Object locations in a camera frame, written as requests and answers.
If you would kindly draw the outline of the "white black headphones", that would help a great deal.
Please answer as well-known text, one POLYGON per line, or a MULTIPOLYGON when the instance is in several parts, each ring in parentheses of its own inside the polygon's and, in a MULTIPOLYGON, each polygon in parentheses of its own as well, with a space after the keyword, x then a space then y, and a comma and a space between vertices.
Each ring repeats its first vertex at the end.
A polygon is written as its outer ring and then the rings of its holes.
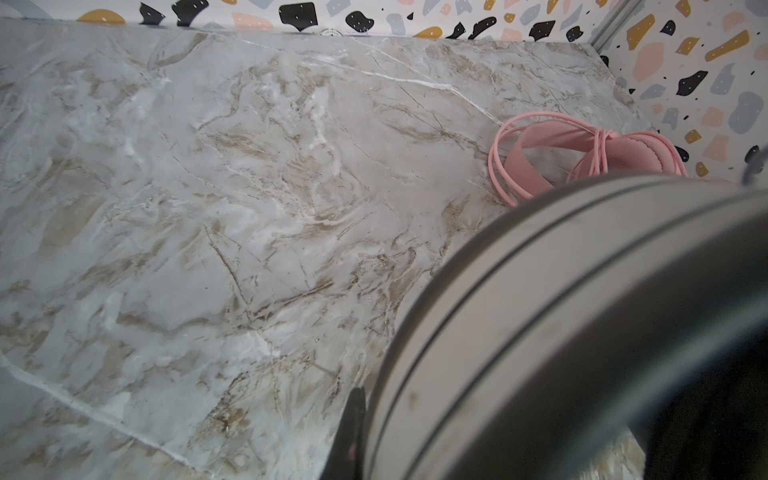
POLYGON ((767 475, 767 193, 560 187, 467 243, 373 389, 366 479, 565 479, 621 429, 649 479, 767 475))

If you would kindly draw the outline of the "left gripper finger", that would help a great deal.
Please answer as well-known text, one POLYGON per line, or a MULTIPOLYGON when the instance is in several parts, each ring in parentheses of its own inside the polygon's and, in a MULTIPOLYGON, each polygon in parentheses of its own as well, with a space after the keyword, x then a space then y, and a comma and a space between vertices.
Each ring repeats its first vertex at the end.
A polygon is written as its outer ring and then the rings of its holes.
POLYGON ((365 420, 366 392, 363 387, 355 387, 347 397, 320 480, 362 478, 365 420))

